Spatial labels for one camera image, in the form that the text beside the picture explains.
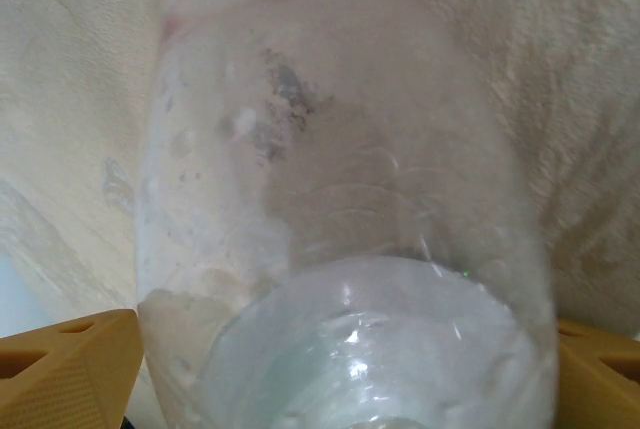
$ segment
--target plastic bottle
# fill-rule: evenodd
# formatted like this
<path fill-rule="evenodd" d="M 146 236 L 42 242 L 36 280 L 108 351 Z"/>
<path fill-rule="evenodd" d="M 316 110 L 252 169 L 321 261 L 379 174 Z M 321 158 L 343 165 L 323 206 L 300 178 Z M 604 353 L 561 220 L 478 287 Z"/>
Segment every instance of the plastic bottle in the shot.
<path fill-rule="evenodd" d="M 136 230 L 167 420 L 549 427 L 526 190 L 419 0 L 160 3 Z"/>

